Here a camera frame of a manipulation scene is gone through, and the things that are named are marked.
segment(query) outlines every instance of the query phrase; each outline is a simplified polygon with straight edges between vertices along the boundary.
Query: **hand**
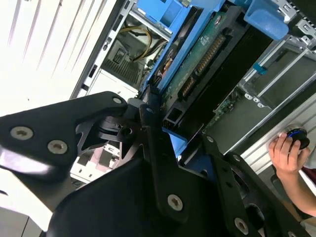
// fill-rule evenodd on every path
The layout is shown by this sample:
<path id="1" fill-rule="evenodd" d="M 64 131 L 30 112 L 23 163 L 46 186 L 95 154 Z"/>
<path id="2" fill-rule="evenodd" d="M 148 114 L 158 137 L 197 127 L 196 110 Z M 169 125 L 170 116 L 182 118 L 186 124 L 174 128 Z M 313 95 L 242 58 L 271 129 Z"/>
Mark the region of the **hand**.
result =
<path id="1" fill-rule="evenodd" d="M 283 133 L 269 145 L 269 155 L 280 179 L 297 176 L 311 153 L 309 148 L 305 148 L 299 153 L 301 142 L 298 140 L 290 149 L 292 142 L 293 139 Z"/>

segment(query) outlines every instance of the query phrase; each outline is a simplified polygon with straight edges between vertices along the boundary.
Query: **screw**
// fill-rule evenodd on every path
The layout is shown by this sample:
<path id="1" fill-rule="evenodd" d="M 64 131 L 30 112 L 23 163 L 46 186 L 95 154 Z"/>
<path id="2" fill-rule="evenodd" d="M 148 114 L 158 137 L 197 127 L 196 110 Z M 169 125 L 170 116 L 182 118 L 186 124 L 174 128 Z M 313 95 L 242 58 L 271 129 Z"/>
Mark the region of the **screw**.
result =
<path id="1" fill-rule="evenodd" d="M 181 211 L 183 208 L 182 200 L 175 194 L 168 196 L 168 204 L 175 211 Z"/>
<path id="2" fill-rule="evenodd" d="M 151 108 L 147 108 L 146 110 L 147 110 L 149 113 L 152 113 L 152 114 L 155 113 Z"/>
<path id="3" fill-rule="evenodd" d="M 219 22 L 221 21 L 221 19 L 222 19 L 222 16 L 217 17 L 216 20 L 215 20 L 214 25 L 218 25 Z"/>
<path id="4" fill-rule="evenodd" d="M 249 234 L 249 229 L 248 226 L 246 225 L 246 223 L 240 219 L 240 218 L 235 218 L 235 226 L 237 227 L 238 230 L 240 230 L 240 232 L 242 232 L 245 236 L 247 234 Z"/>
<path id="5" fill-rule="evenodd" d="M 47 148 L 50 152 L 56 155 L 62 155 L 66 153 L 68 146 L 65 142 L 61 140 L 52 140 L 47 145 Z"/>
<path id="6" fill-rule="evenodd" d="M 211 138 L 210 136 L 206 137 L 208 139 L 209 142 L 214 142 L 213 138 Z"/>
<path id="7" fill-rule="evenodd" d="M 120 100 L 120 99 L 118 99 L 118 98 L 113 98 L 113 101 L 115 102 L 115 103 L 118 103 L 118 104 L 121 104 L 122 103 L 122 101 Z"/>
<path id="8" fill-rule="evenodd" d="M 18 140 L 28 140 L 33 137 L 33 131 L 28 127 L 14 127 L 11 129 L 10 134 L 13 138 Z"/>
<path id="9" fill-rule="evenodd" d="M 237 155 L 233 155 L 233 157 L 235 158 L 235 160 L 240 161 L 239 156 L 237 156 Z"/>
<path id="10" fill-rule="evenodd" d="M 293 232 L 291 232 L 291 231 L 288 232 L 288 236 L 289 237 L 296 237 L 296 235 Z"/>

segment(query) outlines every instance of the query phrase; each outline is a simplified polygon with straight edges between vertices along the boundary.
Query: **green circuit board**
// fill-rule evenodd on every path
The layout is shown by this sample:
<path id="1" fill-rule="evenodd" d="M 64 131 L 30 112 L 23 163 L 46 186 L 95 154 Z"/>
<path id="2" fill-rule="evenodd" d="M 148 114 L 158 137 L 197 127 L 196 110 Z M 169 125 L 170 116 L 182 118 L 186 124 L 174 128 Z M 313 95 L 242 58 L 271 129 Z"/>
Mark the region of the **green circuit board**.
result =
<path id="1" fill-rule="evenodd" d="M 205 126 L 204 133 L 208 134 L 209 129 L 226 113 L 233 110 L 234 105 L 237 101 L 244 97 L 244 93 L 239 89 L 235 88 L 229 96 L 218 106 L 213 112 L 215 116 L 210 120 L 210 122 Z"/>
<path id="2" fill-rule="evenodd" d="M 189 52 L 188 56 L 182 63 L 181 67 L 171 80 L 170 84 L 162 94 L 162 105 L 167 103 L 168 100 L 172 98 L 174 93 L 178 93 L 194 70 L 198 71 L 198 69 L 202 67 L 203 61 L 210 59 L 210 57 L 207 56 L 208 50 L 216 41 L 221 29 L 221 25 L 225 22 L 225 18 L 225 13 L 218 12 L 215 17 L 207 24 L 200 38 L 197 40 L 192 50 Z"/>

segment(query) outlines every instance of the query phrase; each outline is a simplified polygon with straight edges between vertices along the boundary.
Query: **finger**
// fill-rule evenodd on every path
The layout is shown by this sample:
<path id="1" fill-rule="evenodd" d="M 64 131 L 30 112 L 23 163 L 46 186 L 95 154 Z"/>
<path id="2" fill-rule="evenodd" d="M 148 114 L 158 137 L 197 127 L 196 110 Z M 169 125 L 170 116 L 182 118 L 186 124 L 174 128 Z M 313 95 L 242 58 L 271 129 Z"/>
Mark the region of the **finger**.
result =
<path id="1" fill-rule="evenodd" d="M 276 147 L 276 144 L 277 144 L 277 140 L 278 139 L 275 139 L 273 140 L 270 145 L 269 145 L 269 156 L 271 158 L 271 160 L 273 161 L 274 158 L 275 158 L 275 147 Z"/>
<path id="2" fill-rule="evenodd" d="M 277 158 L 277 159 L 279 159 L 279 156 L 280 156 L 280 152 L 281 152 L 283 143 L 284 143 L 285 140 L 286 140 L 286 136 L 287 136 L 286 133 L 281 134 L 281 136 L 279 137 L 279 139 L 278 139 L 278 141 L 277 141 L 277 143 L 276 143 L 276 147 L 275 147 L 275 158 Z"/>
<path id="3" fill-rule="evenodd" d="M 293 169 L 298 165 L 298 152 L 300 150 L 300 145 L 301 142 L 299 140 L 295 141 L 288 156 L 288 165 Z"/>
<path id="4" fill-rule="evenodd" d="M 288 165 L 288 154 L 290 152 L 292 141 L 293 141 L 293 138 L 291 137 L 286 138 L 281 148 L 280 155 L 279 155 L 279 159 L 280 159 L 279 163 L 282 167 L 286 167 Z"/>
<path id="5" fill-rule="evenodd" d="M 303 165 L 307 161 L 307 158 L 310 156 L 310 154 L 311 154 L 311 150 L 308 147 L 306 147 L 305 149 L 301 151 L 301 153 L 298 156 L 300 167 L 303 167 Z"/>

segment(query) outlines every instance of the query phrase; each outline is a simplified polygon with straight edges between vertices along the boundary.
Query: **black knob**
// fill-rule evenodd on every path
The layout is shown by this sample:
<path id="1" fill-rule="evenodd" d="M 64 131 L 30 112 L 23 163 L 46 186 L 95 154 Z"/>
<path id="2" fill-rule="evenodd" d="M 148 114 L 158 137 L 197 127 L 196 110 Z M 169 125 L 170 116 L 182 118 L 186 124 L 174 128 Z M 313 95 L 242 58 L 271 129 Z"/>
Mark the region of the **black knob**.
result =
<path id="1" fill-rule="evenodd" d="M 296 140 L 301 142 L 300 150 L 306 148 L 310 144 L 310 140 L 307 138 L 307 131 L 302 128 L 296 128 L 287 133 L 287 137 L 293 139 L 293 143 Z"/>

